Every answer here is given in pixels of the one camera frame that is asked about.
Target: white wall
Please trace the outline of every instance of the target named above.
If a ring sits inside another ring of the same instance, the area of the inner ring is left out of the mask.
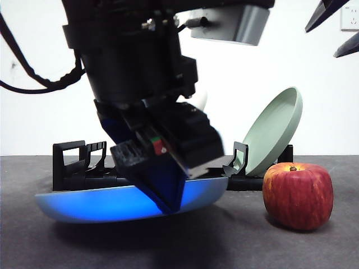
[[[227,154],[267,103],[289,86],[298,87],[304,101],[292,140],[295,154],[359,154],[359,53],[332,56],[353,35],[340,31],[339,12],[305,34],[318,1],[277,0],[258,47],[192,39],[189,30],[181,33],[182,52],[197,59],[196,88],[208,91],[205,112],[222,135]],[[1,9],[38,74],[56,80],[72,69],[60,0],[3,0]],[[3,40],[1,79],[19,87],[40,87]],[[47,155],[52,143],[72,140],[110,141],[97,119],[86,76],[68,89],[45,95],[1,89],[1,155]]]

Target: red apple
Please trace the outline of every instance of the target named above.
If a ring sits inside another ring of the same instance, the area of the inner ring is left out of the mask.
[[[319,165],[279,163],[265,173],[265,208],[284,226],[296,230],[322,226],[330,218],[333,199],[330,175]]]

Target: table surface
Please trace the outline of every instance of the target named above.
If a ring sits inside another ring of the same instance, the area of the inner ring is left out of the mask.
[[[296,156],[326,167],[334,208],[311,233],[267,215],[261,192],[225,192],[196,211],[110,224],[46,217],[50,156],[1,157],[1,264],[6,268],[359,268],[359,156]]]

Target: cable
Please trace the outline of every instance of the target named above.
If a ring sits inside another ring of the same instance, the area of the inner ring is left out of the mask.
[[[81,58],[80,53],[77,50],[74,50],[75,55],[75,68],[71,70],[70,73],[64,75],[60,78],[58,81],[50,81],[46,78],[42,78],[41,76],[37,75],[34,71],[34,69],[29,65],[27,62],[25,56],[23,55],[19,45],[17,44],[15,38],[13,37],[11,30],[8,28],[1,12],[0,12],[0,32],[2,36],[4,37],[4,40],[11,48],[13,54],[17,58],[17,60],[20,62],[26,73],[36,80],[41,85],[45,86],[45,89],[39,89],[39,90],[26,90],[26,89],[19,89],[13,86],[10,86],[6,84],[5,82],[0,80],[0,86],[4,87],[7,90],[22,93],[22,94],[45,94],[52,91],[62,90],[66,88],[67,86],[74,84],[78,80],[80,80],[81,76],[86,72],[84,69],[82,69],[81,66]]]
[[[180,27],[177,28],[177,31],[180,32],[183,29],[185,29],[187,26],[185,24],[182,24]]]

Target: glowing blue bowl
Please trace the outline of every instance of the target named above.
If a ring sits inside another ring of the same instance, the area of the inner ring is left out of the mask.
[[[227,189],[228,178],[188,180],[178,213],[217,201]],[[49,217],[72,223],[97,223],[164,216],[156,204],[135,186],[64,191],[35,196]]]

